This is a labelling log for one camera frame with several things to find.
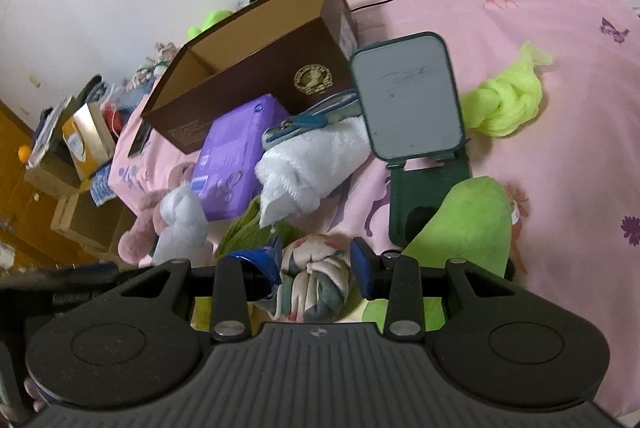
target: gold logo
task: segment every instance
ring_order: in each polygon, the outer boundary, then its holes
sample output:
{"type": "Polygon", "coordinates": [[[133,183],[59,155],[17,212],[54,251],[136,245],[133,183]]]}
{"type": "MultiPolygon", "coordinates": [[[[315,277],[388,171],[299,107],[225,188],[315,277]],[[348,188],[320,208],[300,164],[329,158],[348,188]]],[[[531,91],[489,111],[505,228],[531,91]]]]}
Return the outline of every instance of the gold logo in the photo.
{"type": "Polygon", "coordinates": [[[307,95],[323,93],[333,84],[331,71],[319,64],[305,65],[293,78],[296,89],[307,95]]]}

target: pink plush toy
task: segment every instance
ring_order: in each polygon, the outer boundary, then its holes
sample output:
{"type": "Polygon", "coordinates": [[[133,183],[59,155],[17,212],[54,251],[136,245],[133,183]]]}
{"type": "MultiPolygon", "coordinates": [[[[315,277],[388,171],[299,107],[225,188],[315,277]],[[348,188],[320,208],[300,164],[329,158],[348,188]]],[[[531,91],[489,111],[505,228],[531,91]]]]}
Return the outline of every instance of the pink plush toy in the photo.
{"type": "Polygon", "coordinates": [[[195,163],[180,163],[169,174],[169,188],[145,194],[140,201],[140,215],[118,242],[118,254],[123,261],[137,265],[148,255],[156,241],[156,236],[167,227],[167,223],[160,215],[162,199],[171,190],[178,188],[181,183],[190,181],[195,166],[195,163]]]}

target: wooden door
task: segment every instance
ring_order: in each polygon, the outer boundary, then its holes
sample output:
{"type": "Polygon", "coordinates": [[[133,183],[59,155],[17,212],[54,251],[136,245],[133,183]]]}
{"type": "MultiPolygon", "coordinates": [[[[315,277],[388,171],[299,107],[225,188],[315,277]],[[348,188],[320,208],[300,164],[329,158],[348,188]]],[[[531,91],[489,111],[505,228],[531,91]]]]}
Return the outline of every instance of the wooden door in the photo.
{"type": "Polygon", "coordinates": [[[95,262],[78,244],[51,230],[57,201],[24,180],[18,148],[30,144],[28,132],[0,104],[0,242],[16,252],[14,267],[95,262]]]}

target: ridged gray surface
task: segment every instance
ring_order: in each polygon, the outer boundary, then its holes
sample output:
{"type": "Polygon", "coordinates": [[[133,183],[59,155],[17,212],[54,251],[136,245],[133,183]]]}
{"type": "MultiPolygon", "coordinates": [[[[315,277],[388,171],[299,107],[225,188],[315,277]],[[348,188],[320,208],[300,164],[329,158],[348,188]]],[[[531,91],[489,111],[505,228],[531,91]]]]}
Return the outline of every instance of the ridged gray surface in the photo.
{"type": "Polygon", "coordinates": [[[501,411],[452,387],[416,345],[372,324],[266,324],[216,348],[180,390],[119,412],[47,408],[29,428],[613,428],[592,404],[501,411]]]}

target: purple box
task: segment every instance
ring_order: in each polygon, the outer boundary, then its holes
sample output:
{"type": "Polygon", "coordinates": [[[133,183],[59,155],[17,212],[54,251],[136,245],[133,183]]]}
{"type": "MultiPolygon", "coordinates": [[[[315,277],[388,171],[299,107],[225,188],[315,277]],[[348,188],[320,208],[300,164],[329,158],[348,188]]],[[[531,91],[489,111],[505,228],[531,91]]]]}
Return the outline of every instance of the purple box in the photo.
{"type": "Polygon", "coordinates": [[[239,217],[260,193],[254,168],[263,153],[262,133],[288,117],[266,94],[211,124],[191,179],[207,221],[239,217]]]}

